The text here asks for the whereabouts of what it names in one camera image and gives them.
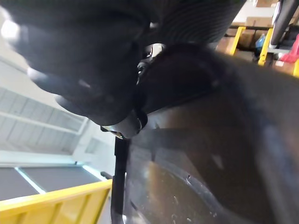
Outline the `right robot hand black cloth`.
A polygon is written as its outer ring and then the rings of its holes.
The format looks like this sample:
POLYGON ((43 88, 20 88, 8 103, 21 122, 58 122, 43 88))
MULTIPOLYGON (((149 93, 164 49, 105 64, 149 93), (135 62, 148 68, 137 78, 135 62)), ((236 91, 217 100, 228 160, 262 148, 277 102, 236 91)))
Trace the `right robot hand black cloth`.
POLYGON ((131 138, 138 64, 154 44, 214 45, 243 0, 3 0, 1 34, 64 109, 131 138))

